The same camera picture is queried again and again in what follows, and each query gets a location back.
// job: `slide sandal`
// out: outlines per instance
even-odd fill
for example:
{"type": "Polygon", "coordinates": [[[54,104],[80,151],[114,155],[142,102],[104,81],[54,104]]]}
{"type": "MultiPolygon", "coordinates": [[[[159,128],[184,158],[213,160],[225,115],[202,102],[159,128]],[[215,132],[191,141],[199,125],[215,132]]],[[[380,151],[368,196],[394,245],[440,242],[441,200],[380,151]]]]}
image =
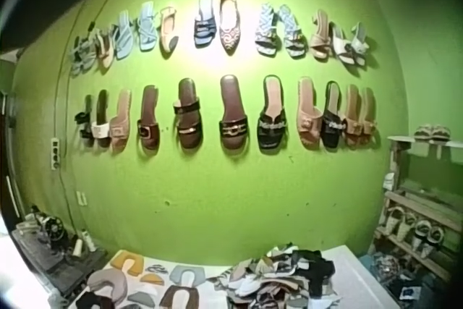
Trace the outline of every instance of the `slide sandal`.
{"type": "Polygon", "coordinates": [[[138,34],[140,36],[140,50],[151,51],[156,46],[158,33],[154,26],[154,5],[152,1],[142,4],[142,11],[137,21],[138,34]]]}
{"type": "Polygon", "coordinates": [[[292,58],[300,58],[305,55],[305,41],[301,27],[296,22],[296,17],[287,5],[281,5],[279,10],[280,20],[284,23],[284,47],[292,58]]]}
{"type": "Polygon", "coordinates": [[[216,37],[217,24],[212,0],[199,1],[199,13],[195,18],[195,45],[207,46],[216,37]]]}
{"type": "Polygon", "coordinates": [[[133,47],[133,33],[130,27],[129,12],[124,10],[119,14],[119,24],[113,33],[113,41],[116,43],[116,58],[124,59],[129,56],[133,47]]]}
{"type": "Polygon", "coordinates": [[[154,85],[145,86],[143,90],[142,114],[138,120],[138,136],[142,145],[148,150],[155,150],[159,146],[161,134],[156,121],[155,109],[158,104],[158,88],[154,85]]]}
{"type": "Polygon", "coordinates": [[[219,122],[222,144],[229,150],[241,148],[247,137],[247,116],[239,92],[238,79],[225,75],[220,79],[224,116],[219,122]]]}
{"type": "Polygon", "coordinates": [[[108,107],[108,91],[101,90],[96,103],[96,122],[92,123],[93,137],[102,148],[111,144],[109,137],[109,123],[106,121],[106,108],[108,107]]]}
{"type": "Polygon", "coordinates": [[[286,132],[286,113],[283,106],[283,87],[280,78],[268,75],[263,80],[266,104],[260,113],[258,143],[261,150],[278,148],[286,132]]]}
{"type": "Polygon", "coordinates": [[[203,138],[200,99],[196,96],[195,82],[183,79],[179,82],[179,100],[174,103],[178,116],[177,134],[183,148],[196,148],[203,138]]]}
{"type": "Polygon", "coordinates": [[[336,82],[326,84],[326,103],[321,124],[321,140],[326,148],[337,148],[344,125],[339,117],[339,97],[341,92],[336,82]]]}
{"type": "Polygon", "coordinates": [[[351,43],[344,38],[342,29],[336,23],[330,22],[330,31],[333,50],[339,60],[345,64],[355,64],[351,43]]]}
{"type": "Polygon", "coordinates": [[[362,98],[362,134],[360,143],[367,145],[376,132],[376,99],[371,88],[363,89],[362,98]]]}
{"type": "Polygon", "coordinates": [[[264,56],[276,54],[276,19],[273,7],[269,3],[262,4],[259,26],[255,31],[255,47],[264,56]]]}
{"type": "Polygon", "coordinates": [[[130,135],[130,104],[132,92],[121,90],[117,100],[117,115],[109,121],[109,134],[113,149],[123,150],[130,135]]]}
{"type": "Polygon", "coordinates": [[[314,106],[313,82],[303,77],[298,82],[299,106],[297,108],[297,131],[304,145],[314,145],[320,140],[322,112],[314,106]]]}
{"type": "Polygon", "coordinates": [[[363,23],[358,22],[353,28],[354,38],[351,42],[351,47],[354,50],[354,59],[361,67],[365,66],[365,54],[370,48],[365,42],[367,32],[363,23]]]}
{"type": "Polygon", "coordinates": [[[327,59],[331,42],[328,33],[328,15],[322,9],[319,9],[316,16],[312,17],[312,21],[317,25],[317,32],[310,37],[309,52],[316,59],[327,59]]]}
{"type": "Polygon", "coordinates": [[[173,7],[161,10],[161,43],[163,50],[170,54],[177,47],[179,36],[175,23],[177,11],[173,7]]]}
{"type": "Polygon", "coordinates": [[[347,146],[356,146],[362,134],[362,124],[359,121],[358,106],[359,89],[356,85],[347,86],[346,113],[342,123],[344,125],[344,140],[347,146]]]}

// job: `sandal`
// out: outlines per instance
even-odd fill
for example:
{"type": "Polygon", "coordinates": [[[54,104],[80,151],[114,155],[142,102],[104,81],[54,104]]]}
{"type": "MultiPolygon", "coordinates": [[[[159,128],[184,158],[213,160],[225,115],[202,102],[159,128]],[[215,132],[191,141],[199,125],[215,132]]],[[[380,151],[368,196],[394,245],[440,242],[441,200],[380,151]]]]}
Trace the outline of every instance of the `sandal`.
{"type": "Polygon", "coordinates": [[[280,20],[284,23],[284,47],[292,58],[300,58],[305,55],[305,39],[301,27],[296,22],[287,5],[281,5],[279,10],[280,20]]]}
{"type": "Polygon", "coordinates": [[[286,132],[286,113],[283,107],[283,88],[276,75],[263,80],[266,104],[260,113],[258,143],[261,150],[278,148],[286,132]]]}
{"type": "Polygon", "coordinates": [[[158,33],[154,26],[154,5],[152,1],[142,4],[140,17],[137,20],[137,29],[140,36],[140,50],[151,51],[156,46],[158,33]]]}
{"type": "Polygon", "coordinates": [[[344,125],[339,117],[339,86],[330,81],[326,84],[326,103],[321,124],[321,140],[326,148],[337,148],[344,125]]]}
{"type": "Polygon", "coordinates": [[[316,59],[327,59],[331,42],[328,33],[328,15],[320,9],[316,17],[312,17],[312,22],[317,25],[317,32],[310,37],[309,51],[316,59]]]}
{"type": "Polygon", "coordinates": [[[313,82],[303,77],[298,82],[299,106],[297,110],[297,131],[304,145],[314,145],[320,140],[322,112],[313,103],[313,82]]]}
{"type": "Polygon", "coordinates": [[[425,244],[422,246],[421,258],[427,258],[443,242],[444,231],[438,226],[430,229],[425,244]]]}
{"type": "Polygon", "coordinates": [[[224,116],[219,122],[222,143],[229,150],[241,148],[247,137],[247,117],[239,93],[238,79],[225,75],[220,80],[224,116]]]}
{"type": "Polygon", "coordinates": [[[439,124],[433,127],[431,131],[431,140],[434,141],[450,141],[450,129],[439,124]]]}
{"type": "Polygon", "coordinates": [[[360,136],[360,143],[367,145],[371,141],[371,137],[376,131],[376,99],[371,88],[363,89],[362,98],[362,134],[360,136]]]}
{"type": "Polygon", "coordinates": [[[356,85],[347,87],[346,114],[342,121],[344,125],[344,140],[347,146],[356,146],[362,134],[362,124],[359,121],[357,105],[359,102],[359,89],[356,85]]]}
{"type": "Polygon", "coordinates": [[[400,223],[399,228],[397,229],[397,240],[400,242],[404,240],[416,223],[417,217],[414,213],[405,213],[404,218],[402,219],[402,222],[400,223]]]}
{"type": "Polygon", "coordinates": [[[428,220],[421,220],[415,225],[415,235],[412,239],[412,250],[416,251],[420,247],[423,240],[426,240],[426,237],[431,230],[431,223],[428,220]]]}
{"type": "Polygon", "coordinates": [[[354,50],[354,59],[358,65],[361,67],[365,66],[365,54],[370,48],[369,45],[365,42],[367,38],[367,33],[363,23],[358,22],[353,28],[352,32],[354,33],[354,38],[352,39],[351,47],[354,50]]]}
{"type": "Polygon", "coordinates": [[[355,64],[351,43],[344,38],[342,29],[336,23],[330,22],[330,31],[333,50],[339,60],[345,64],[355,64]]]}
{"type": "Polygon", "coordinates": [[[174,112],[179,117],[177,134],[183,148],[196,148],[203,138],[200,114],[200,99],[196,96],[195,82],[183,79],[179,82],[179,100],[174,103],[174,112]]]}
{"type": "Polygon", "coordinates": [[[237,0],[220,0],[220,42],[233,52],[241,37],[237,0]]]}
{"type": "Polygon", "coordinates": [[[130,104],[132,92],[121,90],[117,101],[117,115],[109,121],[109,134],[113,149],[123,150],[130,135],[130,104]]]}
{"type": "Polygon", "coordinates": [[[158,88],[154,85],[145,86],[143,90],[142,114],[138,120],[137,128],[142,146],[147,150],[157,149],[161,137],[154,112],[157,103],[158,88]]]}
{"type": "Polygon", "coordinates": [[[111,144],[109,137],[109,123],[106,121],[106,108],[108,107],[108,91],[101,90],[96,104],[96,121],[92,123],[93,137],[102,148],[111,144]]]}
{"type": "Polygon", "coordinates": [[[431,140],[432,134],[433,134],[433,126],[431,126],[430,124],[424,124],[418,127],[418,129],[413,134],[413,137],[416,140],[427,141],[427,140],[431,140]]]}
{"type": "Polygon", "coordinates": [[[384,228],[384,235],[391,235],[397,224],[403,221],[405,211],[400,206],[394,206],[389,210],[389,217],[386,220],[386,227],[384,228]]]}
{"type": "Polygon", "coordinates": [[[200,0],[199,13],[195,18],[195,45],[207,46],[216,37],[217,24],[212,0],[200,0]]]}
{"type": "Polygon", "coordinates": [[[119,14],[119,24],[113,32],[113,42],[116,43],[117,59],[124,59],[129,56],[133,47],[133,33],[130,27],[129,12],[124,10],[119,14]]]}
{"type": "Polygon", "coordinates": [[[262,4],[259,26],[255,31],[255,47],[264,56],[276,54],[276,16],[269,3],[262,4]]]}

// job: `table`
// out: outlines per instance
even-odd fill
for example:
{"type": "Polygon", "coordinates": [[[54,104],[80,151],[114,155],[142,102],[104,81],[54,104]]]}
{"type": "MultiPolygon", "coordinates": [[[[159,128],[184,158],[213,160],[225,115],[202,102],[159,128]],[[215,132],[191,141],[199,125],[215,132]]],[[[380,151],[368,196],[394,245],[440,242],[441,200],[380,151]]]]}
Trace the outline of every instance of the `table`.
{"type": "MultiPolygon", "coordinates": [[[[337,309],[395,309],[399,308],[396,302],[392,299],[389,293],[382,288],[382,286],[375,280],[370,272],[365,269],[362,264],[357,260],[352,251],[345,245],[335,247],[333,249],[323,251],[323,257],[327,260],[334,262],[336,267],[336,273],[331,278],[333,289],[336,293],[342,297],[341,302],[338,304],[337,309]]],[[[156,260],[155,258],[144,258],[144,268],[152,266],[153,264],[163,265],[169,273],[174,269],[176,265],[181,263],[173,263],[168,261],[156,260]]],[[[133,261],[126,261],[124,273],[127,273],[127,269],[130,268],[133,261]]],[[[217,276],[223,271],[227,270],[229,266],[202,266],[205,270],[206,277],[217,276]]],[[[138,277],[127,275],[128,294],[132,294],[136,291],[147,292],[152,295],[158,308],[159,302],[164,295],[166,289],[172,284],[169,280],[169,275],[161,275],[165,281],[165,286],[157,286],[152,284],[143,284],[138,280],[141,276],[147,272],[142,273],[138,277]]],[[[193,275],[190,272],[185,272],[182,277],[182,284],[189,286],[192,283],[193,275]]],[[[224,291],[215,291],[213,285],[210,282],[206,282],[197,287],[200,294],[200,309],[227,309],[225,301],[224,291]]],[[[111,288],[104,287],[96,292],[98,295],[110,297],[111,288]]],[[[174,298],[174,308],[184,308],[188,295],[180,292],[174,298]]],[[[124,300],[118,308],[124,305],[130,304],[131,302],[124,300]]],[[[77,309],[75,302],[69,307],[71,309],[77,309]]]]}

